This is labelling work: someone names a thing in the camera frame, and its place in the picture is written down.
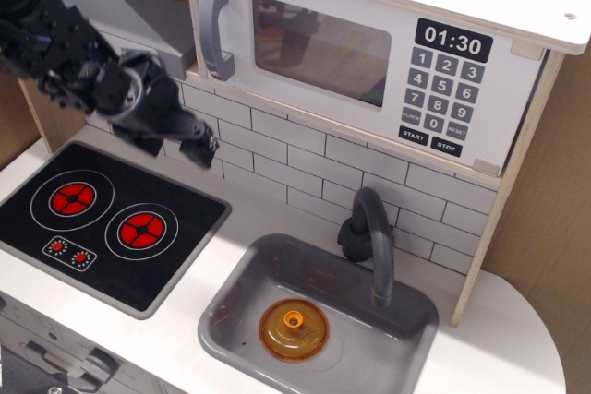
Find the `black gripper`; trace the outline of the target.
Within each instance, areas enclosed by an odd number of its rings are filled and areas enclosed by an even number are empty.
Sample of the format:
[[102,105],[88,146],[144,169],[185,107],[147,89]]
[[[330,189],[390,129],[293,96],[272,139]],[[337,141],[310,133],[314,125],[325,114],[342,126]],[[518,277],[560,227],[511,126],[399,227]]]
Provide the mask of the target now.
[[96,78],[94,100],[96,112],[126,143],[155,157],[166,139],[174,140],[188,159],[210,169],[218,138],[182,108],[178,93],[158,56],[136,53],[104,65]]

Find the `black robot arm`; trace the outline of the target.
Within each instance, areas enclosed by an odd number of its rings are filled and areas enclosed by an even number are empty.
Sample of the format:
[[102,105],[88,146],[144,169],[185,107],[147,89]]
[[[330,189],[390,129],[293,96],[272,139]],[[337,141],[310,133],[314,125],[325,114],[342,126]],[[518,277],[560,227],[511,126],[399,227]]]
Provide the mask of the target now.
[[73,4],[1,0],[1,68],[37,80],[60,107],[98,114],[117,137],[152,156],[170,139],[199,167],[211,167],[218,139],[182,108],[161,59],[117,55]]

